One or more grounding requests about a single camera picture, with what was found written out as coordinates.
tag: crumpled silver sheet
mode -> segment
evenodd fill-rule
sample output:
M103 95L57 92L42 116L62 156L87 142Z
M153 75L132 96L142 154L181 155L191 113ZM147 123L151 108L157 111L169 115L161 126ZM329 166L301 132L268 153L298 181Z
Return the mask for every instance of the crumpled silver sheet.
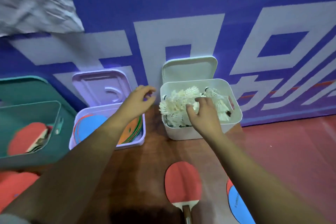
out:
M0 0L0 37L39 31L84 31L73 1Z

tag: sleeve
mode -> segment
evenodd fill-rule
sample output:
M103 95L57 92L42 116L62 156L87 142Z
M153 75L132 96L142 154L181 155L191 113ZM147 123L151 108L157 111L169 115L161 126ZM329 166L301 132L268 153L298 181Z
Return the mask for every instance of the sleeve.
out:
M0 224L31 224L31 223L11 214L1 214Z

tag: forearm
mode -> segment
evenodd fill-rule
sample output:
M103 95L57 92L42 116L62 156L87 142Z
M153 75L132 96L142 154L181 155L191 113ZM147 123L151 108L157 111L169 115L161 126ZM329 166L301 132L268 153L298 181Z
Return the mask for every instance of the forearm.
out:
M205 139L257 224L327 223L224 134Z
M111 117L55 163L4 213L38 223L75 223L85 209L126 124Z

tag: red floor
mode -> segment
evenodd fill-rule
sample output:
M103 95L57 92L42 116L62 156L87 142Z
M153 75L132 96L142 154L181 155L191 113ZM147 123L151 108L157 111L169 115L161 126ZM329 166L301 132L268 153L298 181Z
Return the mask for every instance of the red floor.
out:
M336 224L336 115L243 131L246 151Z

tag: lid handle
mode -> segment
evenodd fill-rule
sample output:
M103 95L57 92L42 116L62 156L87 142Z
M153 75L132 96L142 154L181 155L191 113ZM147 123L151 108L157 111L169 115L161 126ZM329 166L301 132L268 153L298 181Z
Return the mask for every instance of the lid handle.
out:
M113 87L105 87L105 91L106 92L113 92L114 94L117 95L117 98L112 100L112 103L115 103L115 102L120 103L124 99L124 94L119 89L116 89L116 88L113 88Z

